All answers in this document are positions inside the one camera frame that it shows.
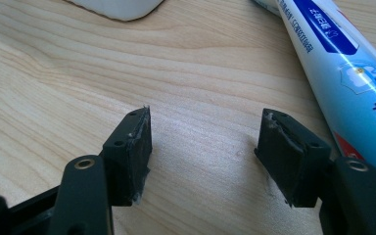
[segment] blue tube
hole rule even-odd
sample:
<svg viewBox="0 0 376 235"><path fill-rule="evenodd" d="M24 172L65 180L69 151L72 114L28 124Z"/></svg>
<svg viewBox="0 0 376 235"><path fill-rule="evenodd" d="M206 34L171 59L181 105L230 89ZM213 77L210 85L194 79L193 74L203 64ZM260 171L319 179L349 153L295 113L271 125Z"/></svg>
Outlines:
<svg viewBox="0 0 376 235"><path fill-rule="evenodd" d="M376 166L376 50L332 1L258 3L276 4L341 154Z"/></svg>

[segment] white object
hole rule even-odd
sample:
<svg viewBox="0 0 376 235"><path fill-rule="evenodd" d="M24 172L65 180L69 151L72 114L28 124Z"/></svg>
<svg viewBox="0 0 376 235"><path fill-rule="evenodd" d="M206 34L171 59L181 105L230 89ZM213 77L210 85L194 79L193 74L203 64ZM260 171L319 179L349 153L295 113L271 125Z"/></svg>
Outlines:
<svg viewBox="0 0 376 235"><path fill-rule="evenodd" d="M71 0L108 18L132 21L148 15L163 0Z"/></svg>

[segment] wooden table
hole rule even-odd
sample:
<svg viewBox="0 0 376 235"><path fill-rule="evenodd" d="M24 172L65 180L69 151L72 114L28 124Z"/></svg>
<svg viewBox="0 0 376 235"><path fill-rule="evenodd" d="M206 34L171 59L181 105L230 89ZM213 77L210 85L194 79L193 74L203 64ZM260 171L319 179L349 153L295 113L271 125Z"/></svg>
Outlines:
<svg viewBox="0 0 376 235"><path fill-rule="evenodd" d="M376 47L376 1L337 4ZM0 195L60 183L64 166L149 105L142 202L116 234L320 234L253 153L264 107L333 143L281 19L251 0L165 0L112 21L62 0L0 0Z"/></svg>

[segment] light wood tabletop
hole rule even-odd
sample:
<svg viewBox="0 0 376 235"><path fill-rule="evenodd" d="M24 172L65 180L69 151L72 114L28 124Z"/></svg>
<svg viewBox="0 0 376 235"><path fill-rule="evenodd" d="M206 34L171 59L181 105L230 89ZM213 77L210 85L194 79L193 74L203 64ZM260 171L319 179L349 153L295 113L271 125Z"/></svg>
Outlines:
<svg viewBox="0 0 376 235"><path fill-rule="evenodd" d="M336 2L376 47L376 1ZM263 108L333 144L286 28L251 0L164 0L114 21L63 0L0 0L0 195L14 206L98 154L149 105L151 172L116 234L321 234L254 155Z"/></svg>

